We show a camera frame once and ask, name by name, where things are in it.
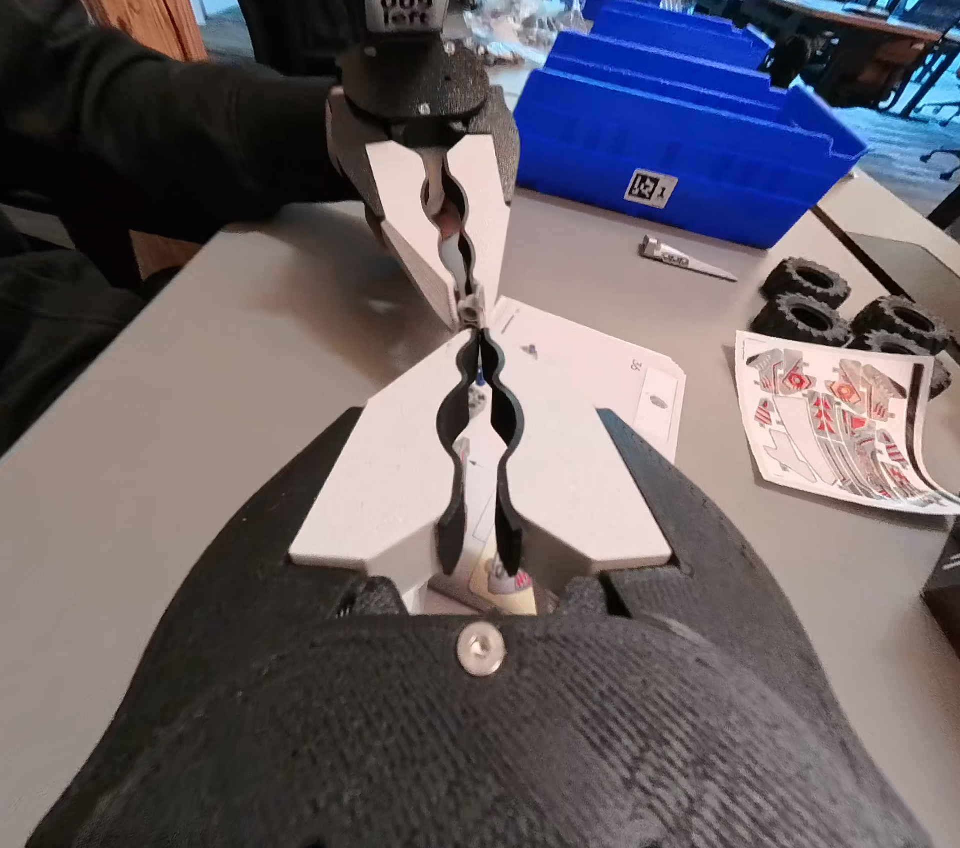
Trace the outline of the person's dark clothing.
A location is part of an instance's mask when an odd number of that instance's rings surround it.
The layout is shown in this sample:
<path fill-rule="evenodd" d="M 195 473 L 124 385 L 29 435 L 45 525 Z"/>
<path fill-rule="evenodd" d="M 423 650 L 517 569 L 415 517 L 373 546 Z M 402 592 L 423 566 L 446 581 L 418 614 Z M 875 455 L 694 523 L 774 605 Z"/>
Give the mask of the person's dark clothing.
<path fill-rule="evenodd" d="M 146 307 L 83 254 L 41 250 L 1 221 L 1 452 L 6 453 Z"/>

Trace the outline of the background wooden table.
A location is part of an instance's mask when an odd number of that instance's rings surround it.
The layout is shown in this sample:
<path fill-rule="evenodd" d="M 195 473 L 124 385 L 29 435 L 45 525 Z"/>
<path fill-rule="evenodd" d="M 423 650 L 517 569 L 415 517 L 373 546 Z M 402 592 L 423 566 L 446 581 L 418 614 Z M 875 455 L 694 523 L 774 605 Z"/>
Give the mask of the background wooden table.
<path fill-rule="evenodd" d="M 771 84 L 795 81 L 835 109 L 894 101 L 944 35 L 835 0 L 742 0 L 740 16 L 772 42 Z"/>

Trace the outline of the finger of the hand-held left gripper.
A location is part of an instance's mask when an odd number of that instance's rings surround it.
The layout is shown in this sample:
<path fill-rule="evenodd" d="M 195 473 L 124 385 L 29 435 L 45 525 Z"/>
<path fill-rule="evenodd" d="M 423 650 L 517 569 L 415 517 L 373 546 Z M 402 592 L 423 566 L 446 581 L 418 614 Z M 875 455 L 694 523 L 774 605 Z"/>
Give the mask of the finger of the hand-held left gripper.
<path fill-rule="evenodd" d="M 461 214 L 459 249 L 468 293 L 497 306 L 510 222 L 490 136 L 466 136 L 444 157 L 444 189 Z"/>
<path fill-rule="evenodd" d="M 440 228 L 428 216 L 426 201 L 429 182 L 426 165 L 415 150 L 394 141 L 366 146 L 383 216 L 380 231 L 414 287 L 441 321 L 451 330 L 471 330 L 463 325 L 458 302 L 469 294 L 464 260 L 459 249 L 461 214 L 457 209 L 457 253 L 461 260 L 462 282 L 442 257 Z M 445 156 L 440 165 L 440 186 L 445 197 Z"/>

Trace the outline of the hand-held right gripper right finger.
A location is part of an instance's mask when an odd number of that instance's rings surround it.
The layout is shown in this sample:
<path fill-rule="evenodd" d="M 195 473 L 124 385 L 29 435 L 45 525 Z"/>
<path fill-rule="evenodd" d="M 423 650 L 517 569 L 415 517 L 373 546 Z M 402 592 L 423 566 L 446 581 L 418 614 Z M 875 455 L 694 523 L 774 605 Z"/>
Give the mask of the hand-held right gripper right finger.
<path fill-rule="evenodd" d="M 562 367 L 478 333 L 493 430 L 505 446 L 494 529 L 501 565 L 541 587 L 663 566 L 672 550 L 606 421 Z"/>

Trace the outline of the large blue storage bin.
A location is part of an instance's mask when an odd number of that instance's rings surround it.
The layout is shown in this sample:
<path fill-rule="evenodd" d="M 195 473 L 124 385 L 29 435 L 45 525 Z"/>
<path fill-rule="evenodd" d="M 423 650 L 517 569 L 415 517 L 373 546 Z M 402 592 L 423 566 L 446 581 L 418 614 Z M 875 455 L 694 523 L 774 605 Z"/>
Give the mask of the large blue storage bin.
<path fill-rule="evenodd" d="M 528 75 L 513 118 L 519 187 L 762 250 L 868 149 L 803 87 L 572 32 Z"/>

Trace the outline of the dark box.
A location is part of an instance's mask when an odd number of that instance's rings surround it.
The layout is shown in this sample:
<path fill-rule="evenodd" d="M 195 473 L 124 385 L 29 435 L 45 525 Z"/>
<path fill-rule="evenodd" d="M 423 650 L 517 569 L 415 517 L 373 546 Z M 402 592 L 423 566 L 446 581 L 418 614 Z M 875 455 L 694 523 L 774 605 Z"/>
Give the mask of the dark box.
<path fill-rule="evenodd" d="M 954 518 L 942 551 L 920 593 L 922 601 L 959 655 L 959 518 Z"/>

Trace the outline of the white instruction booklet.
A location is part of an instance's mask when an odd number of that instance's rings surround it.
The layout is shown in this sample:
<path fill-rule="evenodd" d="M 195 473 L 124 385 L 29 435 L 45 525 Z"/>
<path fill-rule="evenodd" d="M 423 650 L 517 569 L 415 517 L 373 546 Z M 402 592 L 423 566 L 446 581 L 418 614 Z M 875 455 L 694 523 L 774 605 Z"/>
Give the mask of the white instruction booklet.
<path fill-rule="evenodd" d="M 507 297 L 498 300 L 491 327 L 498 340 L 569 373 L 595 407 L 614 411 L 675 460 L 687 377 L 672 359 Z M 505 448 L 491 424 L 491 399 L 491 386 L 479 377 L 469 390 L 469 422 L 454 445 L 466 488 L 461 558 L 452 574 L 403 595 L 414 614 L 537 614 L 538 601 L 546 603 L 543 611 L 556 601 L 539 594 L 528 574 L 510 576 L 499 561 L 494 506 Z"/>

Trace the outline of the person's left forearm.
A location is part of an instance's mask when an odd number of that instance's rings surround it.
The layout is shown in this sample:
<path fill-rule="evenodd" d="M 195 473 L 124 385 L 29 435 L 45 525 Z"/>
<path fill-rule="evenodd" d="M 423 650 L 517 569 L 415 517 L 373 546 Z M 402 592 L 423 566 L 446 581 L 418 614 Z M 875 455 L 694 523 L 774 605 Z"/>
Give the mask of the person's left forearm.
<path fill-rule="evenodd" d="M 2 203 L 205 241 L 290 204 L 357 201 L 328 79 L 178 62 L 80 0 L 1 0 Z"/>

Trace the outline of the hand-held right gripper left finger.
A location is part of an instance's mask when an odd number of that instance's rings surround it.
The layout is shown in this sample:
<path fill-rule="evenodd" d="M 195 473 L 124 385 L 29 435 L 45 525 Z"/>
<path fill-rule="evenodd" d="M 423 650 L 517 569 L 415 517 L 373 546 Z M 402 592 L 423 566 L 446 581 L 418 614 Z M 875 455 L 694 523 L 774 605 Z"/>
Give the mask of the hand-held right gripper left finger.
<path fill-rule="evenodd" d="M 289 548 L 292 562 L 386 577 L 450 575 L 467 526 L 464 463 L 480 332 L 467 329 L 372 396 Z"/>

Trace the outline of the toy sticker sheet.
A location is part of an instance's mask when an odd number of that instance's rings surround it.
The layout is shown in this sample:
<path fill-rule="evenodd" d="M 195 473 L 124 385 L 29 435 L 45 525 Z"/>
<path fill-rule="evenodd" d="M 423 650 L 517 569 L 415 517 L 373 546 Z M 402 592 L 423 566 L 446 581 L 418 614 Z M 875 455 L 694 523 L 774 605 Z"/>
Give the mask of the toy sticker sheet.
<path fill-rule="evenodd" d="M 739 330 L 741 420 L 759 474 L 787 489 L 877 510 L 954 517 L 922 438 L 930 355 L 832 348 Z"/>

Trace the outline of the grey wedge brick separator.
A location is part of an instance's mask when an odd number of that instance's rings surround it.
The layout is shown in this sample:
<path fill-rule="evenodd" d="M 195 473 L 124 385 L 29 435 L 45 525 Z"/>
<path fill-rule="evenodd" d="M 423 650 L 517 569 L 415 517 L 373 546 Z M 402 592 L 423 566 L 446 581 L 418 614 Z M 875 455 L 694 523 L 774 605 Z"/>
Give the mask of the grey wedge brick separator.
<path fill-rule="evenodd" d="M 639 243 L 638 255 L 647 260 L 668 265 L 676 269 L 691 271 L 709 278 L 726 282 L 738 282 L 738 277 L 731 272 L 694 258 L 649 234 L 644 235 L 642 241 Z"/>

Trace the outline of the grey toy brick assembly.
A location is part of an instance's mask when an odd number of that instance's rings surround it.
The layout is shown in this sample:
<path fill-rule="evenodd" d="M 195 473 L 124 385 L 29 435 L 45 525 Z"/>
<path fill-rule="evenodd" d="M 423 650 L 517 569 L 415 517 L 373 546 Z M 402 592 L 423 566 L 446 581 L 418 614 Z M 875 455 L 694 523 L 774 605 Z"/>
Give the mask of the grey toy brick assembly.
<path fill-rule="evenodd" d="M 462 324 L 474 329 L 477 333 L 486 327 L 486 305 L 483 288 L 477 287 L 474 291 L 458 302 L 458 314 Z M 467 409 L 471 421 L 476 419 L 488 404 L 489 386 L 483 369 L 482 351 L 477 350 L 477 366 L 473 384 L 467 392 Z"/>

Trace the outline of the grey side table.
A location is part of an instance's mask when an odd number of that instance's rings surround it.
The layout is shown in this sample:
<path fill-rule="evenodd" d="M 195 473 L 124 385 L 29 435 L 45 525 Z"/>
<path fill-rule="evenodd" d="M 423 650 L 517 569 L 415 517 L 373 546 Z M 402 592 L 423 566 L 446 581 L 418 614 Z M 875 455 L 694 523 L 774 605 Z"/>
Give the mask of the grey side table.
<path fill-rule="evenodd" d="M 890 294 L 910 299 L 858 249 L 850 238 L 851 234 L 861 233 L 920 245 L 959 276 L 958 239 L 947 230 L 936 227 L 928 218 L 861 171 L 853 170 L 837 182 L 812 211 Z M 945 321 L 955 332 L 958 331 L 958 320 Z"/>

